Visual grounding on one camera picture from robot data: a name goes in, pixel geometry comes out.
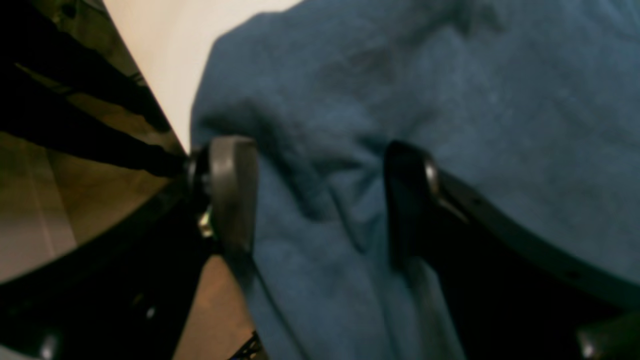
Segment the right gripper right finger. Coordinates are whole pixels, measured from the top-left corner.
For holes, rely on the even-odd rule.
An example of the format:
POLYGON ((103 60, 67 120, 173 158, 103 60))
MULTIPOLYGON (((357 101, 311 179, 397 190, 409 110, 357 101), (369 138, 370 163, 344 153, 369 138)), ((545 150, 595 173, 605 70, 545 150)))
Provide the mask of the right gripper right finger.
POLYGON ((434 270, 469 360, 637 360, 639 286, 547 243, 402 141, 384 152, 391 264, 434 270))

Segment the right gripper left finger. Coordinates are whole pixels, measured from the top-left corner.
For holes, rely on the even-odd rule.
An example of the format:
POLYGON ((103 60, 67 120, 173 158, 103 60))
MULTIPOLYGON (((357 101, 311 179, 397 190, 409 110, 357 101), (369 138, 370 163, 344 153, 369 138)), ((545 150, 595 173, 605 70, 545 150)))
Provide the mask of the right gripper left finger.
POLYGON ((1 285, 1 346, 29 360, 223 357, 215 256, 253 251, 258 145, 213 137, 186 174, 113 228, 1 285))

